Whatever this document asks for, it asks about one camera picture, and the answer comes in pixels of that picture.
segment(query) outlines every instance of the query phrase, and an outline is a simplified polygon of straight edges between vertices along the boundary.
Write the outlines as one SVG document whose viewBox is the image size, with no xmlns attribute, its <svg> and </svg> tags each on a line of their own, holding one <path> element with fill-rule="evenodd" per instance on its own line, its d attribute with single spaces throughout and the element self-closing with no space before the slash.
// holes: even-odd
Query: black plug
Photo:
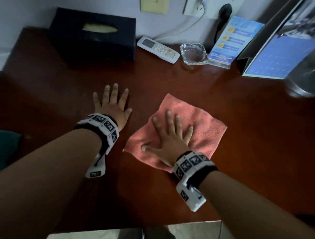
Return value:
<svg viewBox="0 0 315 239">
<path fill-rule="evenodd" d="M 230 16 L 232 14 L 232 5 L 227 3 L 222 6 L 222 8 L 219 11 L 219 24 L 217 26 L 217 30 L 215 32 L 215 43 L 218 36 L 218 32 L 221 31 L 221 29 L 224 27 L 224 25 L 227 23 L 227 21 L 230 19 Z"/>
</svg>

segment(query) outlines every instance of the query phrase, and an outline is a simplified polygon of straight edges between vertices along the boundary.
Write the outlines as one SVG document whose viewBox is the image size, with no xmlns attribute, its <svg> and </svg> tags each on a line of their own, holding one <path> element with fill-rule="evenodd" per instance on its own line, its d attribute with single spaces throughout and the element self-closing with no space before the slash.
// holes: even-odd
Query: remote control screen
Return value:
<svg viewBox="0 0 315 239">
<path fill-rule="evenodd" d="M 147 46 L 147 47 L 150 47 L 152 48 L 154 45 L 155 45 L 155 42 L 152 42 L 148 39 L 145 39 L 143 42 L 142 42 L 143 45 Z"/>
</svg>

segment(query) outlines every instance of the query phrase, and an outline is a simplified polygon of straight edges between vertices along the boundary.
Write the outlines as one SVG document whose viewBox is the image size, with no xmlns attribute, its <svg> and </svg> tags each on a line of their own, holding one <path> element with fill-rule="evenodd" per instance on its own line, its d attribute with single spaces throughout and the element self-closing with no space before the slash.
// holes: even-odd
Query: yellow hexagon number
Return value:
<svg viewBox="0 0 315 239">
<path fill-rule="evenodd" d="M 229 28 L 227 29 L 228 32 L 233 32 L 234 30 L 235 30 L 235 27 L 229 27 Z"/>
</svg>

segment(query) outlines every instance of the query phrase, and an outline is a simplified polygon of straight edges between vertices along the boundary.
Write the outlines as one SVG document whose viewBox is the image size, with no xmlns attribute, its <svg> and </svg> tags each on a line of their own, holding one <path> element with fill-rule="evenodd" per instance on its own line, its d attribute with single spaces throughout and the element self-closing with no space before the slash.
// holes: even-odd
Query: hand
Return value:
<svg viewBox="0 0 315 239">
<path fill-rule="evenodd" d="M 143 152 L 148 152 L 153 154 L 161 159 L 163 163 L 170 167 L 174 167 L 177 158 L 189 151 L 188 143 L 192 137 L 193 127 L 190 126 L 188 133 L 186 134 L 185 138 L 183 139 L 183 129 L 180 122 L 179 115 L 176 115 L 176 132 L 174 122 L 171 116 L 171 112 L 168 111 L 166 113 L 167 123 L 169 125 L 169 135 L 166 134 L 165 130 L 162 128 L 161 124 L 157 121 L 155 117 L 153 117 L 152 121 L 162 140 L 162 148 L 155 149 L 150 146 L 142 146 L 141 150 Z"/>
<path fill-rule="evenodd" d="M 118 95 L 118 84 L 114 84 L 111 98 L 109 99 L 109 90 L 110 86 L 105 86 L 103 102 L 100 104 L 100 100 L 96 92 L 93 93 L 93 101 L 95 105 L 95 113 L 106 114 L 110 117 L 113 117 L 118 126 L 118 130 L 121 131 L 127 123 L 127 120 L 132 112 L 132 109 L 126 109 L 124 112 L 126 100 L 128 97 L 128 89 L 123 91 L 118 104 L 117 104 L 117 95 Z"/>
</svg>

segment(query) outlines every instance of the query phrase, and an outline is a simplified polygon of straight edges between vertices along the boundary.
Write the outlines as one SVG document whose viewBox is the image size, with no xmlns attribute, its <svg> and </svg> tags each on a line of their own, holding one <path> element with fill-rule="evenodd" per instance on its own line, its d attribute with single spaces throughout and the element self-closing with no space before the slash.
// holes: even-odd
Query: person's leg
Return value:
<svg viewBox="0 0 315 239">
<path fill-rule="evenodd" d="M 161 227 L 146 227 L 144 229 L 145 239 L 175 239 L 175 236 L 170 233 L 168 226 Z"/>
<path fill-rule="evenodd" d="M 141 228 L 120 229 L 117 239 L 142 239 Z"/>
</svg>

